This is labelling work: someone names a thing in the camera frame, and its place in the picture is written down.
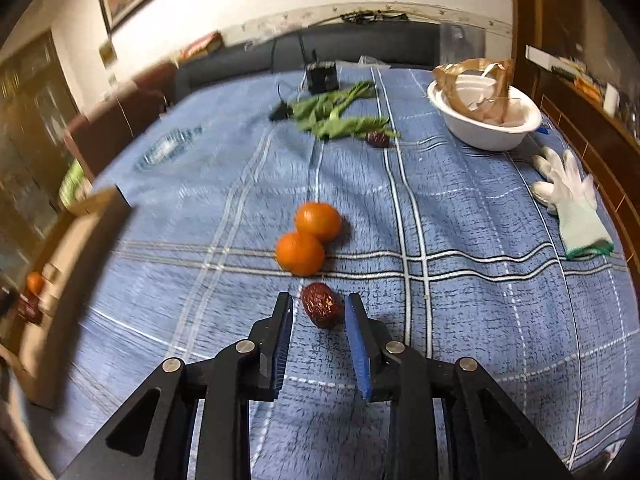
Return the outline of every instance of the dark gray sofa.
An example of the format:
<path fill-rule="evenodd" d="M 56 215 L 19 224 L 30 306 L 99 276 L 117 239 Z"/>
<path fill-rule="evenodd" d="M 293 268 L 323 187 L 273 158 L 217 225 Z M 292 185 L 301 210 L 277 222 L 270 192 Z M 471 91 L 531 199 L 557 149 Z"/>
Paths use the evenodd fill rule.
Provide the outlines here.
<path fill-rule="evenodd" d="M 336 23 L 291 32 L 257 46 L 239 44 L 183 64 L 175 76 L 175 98 L 217 82 L 257 73 L 305 67 L 318 60 L 358 62 L 372 56 L 393 67 L 432 70 L 440 59 L 440 25 L 423 22 Z"/>

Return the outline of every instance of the blue gripper pad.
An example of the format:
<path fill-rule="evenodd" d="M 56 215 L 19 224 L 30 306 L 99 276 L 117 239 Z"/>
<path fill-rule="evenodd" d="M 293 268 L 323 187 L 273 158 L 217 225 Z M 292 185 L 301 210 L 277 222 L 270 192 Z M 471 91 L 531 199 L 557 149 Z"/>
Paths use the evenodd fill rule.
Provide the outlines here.
<path fill-rule="evenodd" d="M 280 317 L 278 338 L 273 351 L 273 364 L 271 375 L 271 388 L 275 395 L 282 389 L 284 383 L 284 372 L 287 367 L 287 355 L 289 354 L 289 341 L 291 339 L 291 328 L 293 324 L 293 300 L 289 294 L 281 293 L 278 302 L 286 301 L 284 313 Z"/>
<path fill-rule="evenodd" d="M 359 316 L 358 311 L 364 312 L 364 307 L 362 306 L 359 295 L 348 295 L 344 309 L 344 322 L 347 338 L 349 339 L 349 348 L 351 350 L 351 362 L 353 363 L 353 370 L 356 373 L 356 381 L 362 398 L 364 400 L 370 400 L 373 391 L 370 361 L 367 356 L 367 350 L 362 337 L 362 329 L 360 327 L 362 315 Z M 364 316 L 365 322 L 368 322 L 366 313 Z"/>

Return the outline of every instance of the cardboard box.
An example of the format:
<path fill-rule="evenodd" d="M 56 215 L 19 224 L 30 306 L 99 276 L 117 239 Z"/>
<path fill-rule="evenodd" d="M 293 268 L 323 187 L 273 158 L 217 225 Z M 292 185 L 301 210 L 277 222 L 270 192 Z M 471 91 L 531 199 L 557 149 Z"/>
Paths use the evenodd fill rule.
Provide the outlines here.
<path fill-rule="evenodd" d="M 44 316 L 37 326 L 12 310 L 0 356 L 11 366 L 26 397 L 53 409 L 66 378 L 69 351 L 82 306 L 93 290 L 109 250 L 131 208 L 116 187 L 98 192 L 60 213 L 33 269 L 47 274 L 40 294 Z"/>

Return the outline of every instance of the red date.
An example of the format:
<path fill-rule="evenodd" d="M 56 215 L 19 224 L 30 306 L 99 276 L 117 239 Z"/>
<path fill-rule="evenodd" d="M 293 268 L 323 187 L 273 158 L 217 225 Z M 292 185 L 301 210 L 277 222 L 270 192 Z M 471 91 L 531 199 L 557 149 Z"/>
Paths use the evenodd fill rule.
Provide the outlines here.
<path fill-rule="evenodd" d="M 369 132 L 366 137 L 367 144 L 373 146 L 374 148 L 388 148 L 389 147 L 389 136 L 385 135 L 384 132 Z"/>
<path fill-rule="evenodd" d="M 39 308 L 40 300 L 38 297 L 28 292 L 26 296 L 20 295 L 18 300 L 18 316 L 28 323 L 39 325 L 42 323 L 42 311 Z"/>
<path fill-rule="evenodd" d="M 324 283 L 311 283 L 302 289 L 302 306 L 318 328 L 333 328 L 344 318 L 340 298 Z"/>

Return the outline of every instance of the metal screw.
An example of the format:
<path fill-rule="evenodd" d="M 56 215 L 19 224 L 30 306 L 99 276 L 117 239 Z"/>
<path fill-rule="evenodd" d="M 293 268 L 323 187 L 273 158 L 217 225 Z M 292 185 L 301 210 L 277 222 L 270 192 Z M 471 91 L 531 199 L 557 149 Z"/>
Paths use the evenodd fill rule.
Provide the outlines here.
<path fill-rule="evenodd" d="M 238 350 L 241 354 L 248 354 L 249 352 L 254 351 L 254 348 L 255 343 L 253 341 L 249 341 L 248 339 L 244 339 L 236 343 L 236 350 Z"/>
<path fill-rule="evenodd" d="M 460 368 L 462 368 L 465 372 L 473 372 L 478 369 L 478 361 L 476 361 L 472 357 L 463 357 L 462 359 L 460 359 Z"/>
<path fill-rule="evenodd" d="M 167 359 L 164 363 L 162 363 L 162 370 L 170 374 L 171 372 L 175 372 L 180 369 L 180 361 L 175 357 L 171 359 Z"/>
<path fill-rule="evenodd" d="M 399 341 L 389 341 L 385 345 L 385 348 L 390 354 L 401 354 L 404 352 L 404 345 Z"/>

